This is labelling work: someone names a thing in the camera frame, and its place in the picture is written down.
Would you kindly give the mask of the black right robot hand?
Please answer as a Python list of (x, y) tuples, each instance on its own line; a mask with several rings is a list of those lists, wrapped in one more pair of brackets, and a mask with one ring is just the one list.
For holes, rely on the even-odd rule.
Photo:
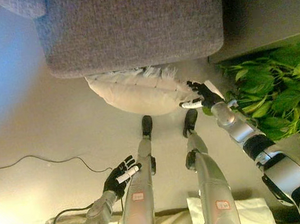
[(225, 102), (225, 98), (220, 93), (220, 91), (211, 83), (206, 80), (204, 83), (200, 84), (198, 82), (187, 81), (191, 90), (198, 95), (195, 99), (187, 102), (181, 102), (179, 105), (184, 109), (196, 109), (200, 107), (211, 108), (216, 103)]

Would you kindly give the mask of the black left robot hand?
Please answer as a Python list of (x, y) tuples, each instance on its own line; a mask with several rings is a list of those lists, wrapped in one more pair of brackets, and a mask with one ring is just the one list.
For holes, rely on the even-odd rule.
[(121, 199), (124, 196), (127, 183), (140, 168), (141, 164), (136, 162), (133, 156), (128, 156), (110, 173), (105, 181), (103, 192), (114, 192), (117, 200)]

